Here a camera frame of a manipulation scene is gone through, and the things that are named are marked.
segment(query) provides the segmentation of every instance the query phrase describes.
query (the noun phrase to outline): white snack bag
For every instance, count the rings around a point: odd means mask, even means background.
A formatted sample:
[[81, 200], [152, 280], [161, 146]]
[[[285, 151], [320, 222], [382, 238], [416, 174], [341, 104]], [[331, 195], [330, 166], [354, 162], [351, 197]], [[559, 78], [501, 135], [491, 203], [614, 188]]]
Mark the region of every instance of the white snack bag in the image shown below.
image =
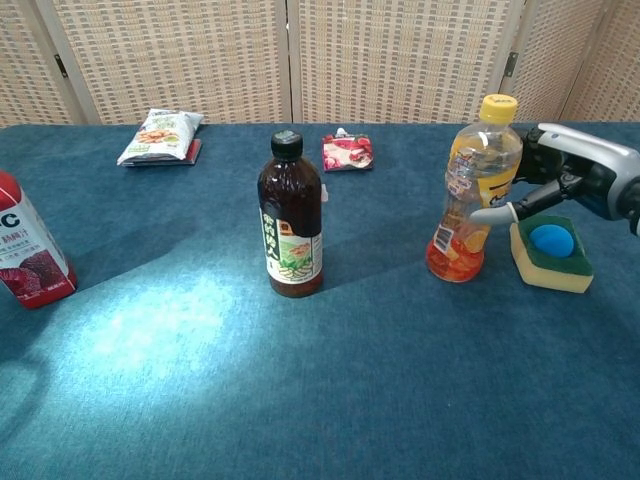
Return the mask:
[[134, 160], [184, 160], [204, 115], [152, 108], [136, 136], [118, 158], [118, 165]]

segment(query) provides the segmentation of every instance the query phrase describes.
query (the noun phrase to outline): yellow sponge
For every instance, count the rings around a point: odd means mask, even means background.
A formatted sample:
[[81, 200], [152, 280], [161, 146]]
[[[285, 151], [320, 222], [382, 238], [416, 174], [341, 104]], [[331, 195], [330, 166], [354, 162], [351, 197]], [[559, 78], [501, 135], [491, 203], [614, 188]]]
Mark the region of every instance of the yellow sponge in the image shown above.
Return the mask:
[[[551, 257], [533, 246], [529, 241], [529, 234], [543, 224], [560, 225], [569, 230], [576, 245], [571, 256]], [[509, 232], [511, 254], [525, 283], [574, 293], [584, 293], [589, 288], [593, 280], [593, 269], [568, 219], [536, 215], [519, 224], [512, 224]]]

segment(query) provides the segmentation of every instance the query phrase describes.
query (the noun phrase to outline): woven screen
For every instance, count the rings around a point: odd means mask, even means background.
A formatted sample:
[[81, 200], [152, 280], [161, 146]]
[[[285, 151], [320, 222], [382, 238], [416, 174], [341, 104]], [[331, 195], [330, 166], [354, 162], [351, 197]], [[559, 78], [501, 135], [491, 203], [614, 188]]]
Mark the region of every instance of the woven screen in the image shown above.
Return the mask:
[[0, 126], [70, 123], [53, 75], [22, 12], [21, 0], [0, 2]]
[[54, 0], [103, 123], [285, 119], [275, 0]]
[[621, 0], [572, 92], [564, 120], [640, 121], [640, 9]]
[[474, 119], [508, 9], [509, 0], [299, 0], [301, 120]]
[[540, 0], [515, 77], [519, 121], [555, 121], [607, 0]]

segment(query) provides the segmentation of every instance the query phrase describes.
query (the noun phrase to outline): red juice carton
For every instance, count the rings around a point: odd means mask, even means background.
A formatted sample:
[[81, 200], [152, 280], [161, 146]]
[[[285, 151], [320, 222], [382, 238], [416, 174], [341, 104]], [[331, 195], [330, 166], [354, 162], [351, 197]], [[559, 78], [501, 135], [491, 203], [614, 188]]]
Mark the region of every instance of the red juice carton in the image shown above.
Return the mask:
[[351, 135], [339, 128], [335, 135], [322, 139], [322, 161], [325, 172], [336, 170], [370, 170], [373, 147], [367, 135]]
[[15, 178], [0, 171], [0, 280], [26, 308], [76, 290], [73, 267]]

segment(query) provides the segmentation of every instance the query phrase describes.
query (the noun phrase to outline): table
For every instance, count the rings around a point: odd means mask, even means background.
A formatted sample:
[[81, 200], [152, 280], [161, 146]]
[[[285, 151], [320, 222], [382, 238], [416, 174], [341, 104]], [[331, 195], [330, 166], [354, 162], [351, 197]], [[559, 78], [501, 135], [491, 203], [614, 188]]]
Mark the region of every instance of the table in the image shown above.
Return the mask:
[[[639, 124], [573, 125], [640, 148]], [[0, 478], [640, 477], [640, 242], [574, 202], [595, 279], [526, 286], [424, 262], [459, 125], [359, 125], [371, 172], [323, 174], [325, 284], [267, 281], [256, 180], [278, 125], [210, 125], [195, 167], [125, 169], [134, 126], [0, 131], [80, 289], [0, 294]], [[335, 125], [299, 125], [320, 166]], [[516, 185], [514, 195], [529, 186]]]

